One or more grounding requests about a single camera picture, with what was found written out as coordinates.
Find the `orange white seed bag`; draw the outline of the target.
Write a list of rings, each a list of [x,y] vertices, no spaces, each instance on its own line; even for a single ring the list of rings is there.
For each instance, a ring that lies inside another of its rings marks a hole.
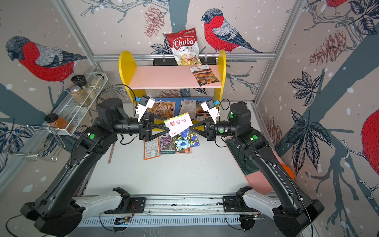
[[[144,161],[160,157],[160,142],[159,138],[152,141],[144,141]]]

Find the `purple flower seed bag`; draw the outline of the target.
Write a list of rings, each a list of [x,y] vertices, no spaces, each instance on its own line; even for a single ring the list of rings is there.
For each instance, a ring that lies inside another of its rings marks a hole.
[[[176,147],[174,144],[173,139],[168,136],[161,136],[159,138],[159,144],[160,144],[160,153],[162,155],[173,155],[176,154]]]

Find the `blue flower seed bag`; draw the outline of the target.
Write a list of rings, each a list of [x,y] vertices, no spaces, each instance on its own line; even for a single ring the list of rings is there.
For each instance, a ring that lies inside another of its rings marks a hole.
[[[173,140],[177,152],[200,145],[197,134],[190,131],[193,123],[189,113],[166,119],[164,124],[169,128],[169,135]]]

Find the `market stall seed bag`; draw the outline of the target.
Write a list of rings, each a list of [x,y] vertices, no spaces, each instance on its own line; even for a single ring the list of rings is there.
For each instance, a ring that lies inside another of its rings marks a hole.
[[[191,147],[177,151],[176,154],[191,154]]]

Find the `orange flower seed bag top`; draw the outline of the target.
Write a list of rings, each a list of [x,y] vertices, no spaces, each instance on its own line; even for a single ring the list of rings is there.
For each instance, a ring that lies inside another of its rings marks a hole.
[[[192,67],[190,68],[190,71],[200,87],[219,82],[218,78],[208,65]]]

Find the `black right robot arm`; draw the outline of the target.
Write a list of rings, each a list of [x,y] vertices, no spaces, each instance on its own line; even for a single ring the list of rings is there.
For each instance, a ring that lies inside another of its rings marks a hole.
[[[190,130],[214,141],[217,136],[231,137],[232,144],[244,154],[244,161],[251,161],[263,174],[275,191],[276,197],[263,195],[250,186],[240,188],[234,197],[225,196],[224,212],[255,210],[271,218],[286,237],[298,237],[324,210],[323,204],[311,199],[297,186],[277,159],[266,138],[251,125],[251,111],[245,102],[230,105],[228,119],[218,121],[220,113],[216,102],[201,104],[211,119],[203,120]]]

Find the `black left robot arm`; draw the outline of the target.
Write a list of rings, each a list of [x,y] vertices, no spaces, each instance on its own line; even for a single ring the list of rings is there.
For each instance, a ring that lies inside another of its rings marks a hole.
[[[25,203],[20,210],[41,233],[64,237],[81,221],[105,211],[136,212],[130,194],[122,188],[114,188],[83,203],[73,197],[92,168],[117,142],[118,134],[136,134],[141,140],[151,141],[167,134],[169,128],[156,124],[155,119],[159,117],[155,114],[140,112],[139,118],[129,117],[118,98],[108,98],[96,109],[97,120],[77,140],[64,168],[38,199]]]

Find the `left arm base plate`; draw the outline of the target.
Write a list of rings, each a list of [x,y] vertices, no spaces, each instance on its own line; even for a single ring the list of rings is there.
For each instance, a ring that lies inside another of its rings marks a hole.
[[[130,197],[122,200],[121,204],[115,210],[107,210],[105,214],[141,214],[144,213],[146,198],[144,197]]]

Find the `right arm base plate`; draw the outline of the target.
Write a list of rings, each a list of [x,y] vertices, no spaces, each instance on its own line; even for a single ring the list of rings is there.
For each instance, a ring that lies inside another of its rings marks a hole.
[[[236,196],[223,196],[221,205],[226,213],[229,212],[256,212],[261,214],[258,210],[248,207],[242,200],[238,200]]]

